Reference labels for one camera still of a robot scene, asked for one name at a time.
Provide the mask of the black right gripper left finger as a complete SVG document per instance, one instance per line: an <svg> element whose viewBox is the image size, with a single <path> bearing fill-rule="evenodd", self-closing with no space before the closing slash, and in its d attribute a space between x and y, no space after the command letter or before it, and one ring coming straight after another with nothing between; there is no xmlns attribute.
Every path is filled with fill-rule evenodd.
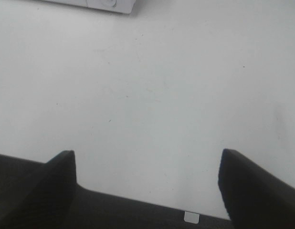
<svg viewBox="0 0 295 229"><path fill-rule="evenodd" d="M46 163L0 154L0 229L60 229L76 193L74 151Z"/></svg>

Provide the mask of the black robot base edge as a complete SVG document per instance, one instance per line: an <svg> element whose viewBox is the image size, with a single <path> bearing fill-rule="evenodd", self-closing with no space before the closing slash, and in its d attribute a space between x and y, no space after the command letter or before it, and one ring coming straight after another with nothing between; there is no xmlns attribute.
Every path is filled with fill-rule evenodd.
<svg viewBox="0 0 295 229"><path fill-rule="evenodd" d="M137 200L90 191L78 183L62 229L231 229L231 221L199 215L197 223L186 212Z"/></svg>

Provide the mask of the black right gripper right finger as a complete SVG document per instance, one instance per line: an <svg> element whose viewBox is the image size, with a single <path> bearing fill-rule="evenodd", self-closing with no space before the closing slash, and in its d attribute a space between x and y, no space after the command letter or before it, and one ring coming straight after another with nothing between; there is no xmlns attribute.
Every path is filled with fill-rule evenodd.
<svg viewBox="0 0 295 229"><path fill-rule="evenodd" d="M295 188L240 152L223 150L218 186L236 229L295 229Z"/></svg>

